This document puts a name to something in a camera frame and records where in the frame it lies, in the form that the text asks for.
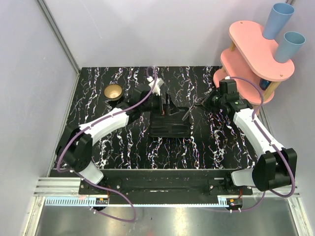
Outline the black zip tool case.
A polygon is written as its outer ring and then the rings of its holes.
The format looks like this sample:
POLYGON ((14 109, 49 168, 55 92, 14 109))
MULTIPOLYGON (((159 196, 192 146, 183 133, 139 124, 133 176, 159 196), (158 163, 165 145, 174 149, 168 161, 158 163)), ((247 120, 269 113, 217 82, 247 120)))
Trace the black zip tool case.
POLYGON ((189 138, 191 135, 190 118, 184 115, 189 110, 179 107, 179 112, 171 115, 150 114, 148 134, 152 138, 189 138))

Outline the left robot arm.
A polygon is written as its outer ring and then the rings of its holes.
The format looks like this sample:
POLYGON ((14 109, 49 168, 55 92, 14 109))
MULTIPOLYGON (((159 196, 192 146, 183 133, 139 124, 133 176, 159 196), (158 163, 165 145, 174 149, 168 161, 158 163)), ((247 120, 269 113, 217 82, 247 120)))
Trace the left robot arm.
POLYGON ((190 124, 187 107, 177 107, 166 94, 165 101, 149 85, 140 84, 112 111, 79 126, 67 126, 56 149, 59 161, 88 180, 89 189, 100 195, 106 190, 104 175, 92 161, 93 146, 113 131, 123 128, 150 113, 149 136, 152 138, 186 138, 190 124))

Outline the silver scissors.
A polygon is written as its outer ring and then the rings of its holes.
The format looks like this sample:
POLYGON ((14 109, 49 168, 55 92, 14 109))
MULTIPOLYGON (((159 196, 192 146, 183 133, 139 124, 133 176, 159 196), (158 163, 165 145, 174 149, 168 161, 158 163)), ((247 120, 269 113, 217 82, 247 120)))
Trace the silver scissors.
POLYGON ((189 107, 188 111, 185 113, 185 115, 182 117, 182 121, 185 121, 187 117, 190 115, 191 111, 194 108, 200 108, 200 109, 205 109, 203 106, 203 100, 204 98, 198 98, 196 101, 193 102, 193 104, 189 107))

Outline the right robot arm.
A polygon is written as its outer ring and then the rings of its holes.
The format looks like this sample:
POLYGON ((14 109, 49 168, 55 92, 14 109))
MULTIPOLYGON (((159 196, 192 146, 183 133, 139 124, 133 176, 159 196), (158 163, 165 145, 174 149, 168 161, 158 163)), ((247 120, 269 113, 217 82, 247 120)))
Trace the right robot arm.
POLYGON ((236 170, 223 183, 224 191, 234 195, 241 186, 271 191, 280 197, 290 197, 295 190, 297 153, 278 142, 258 119, 252 105, 241 99, 236 82, 239 77, 227 76, 219 87, 201 102, 212 113, 222 111, 245 134, 258 157, 252 169, 236 170))

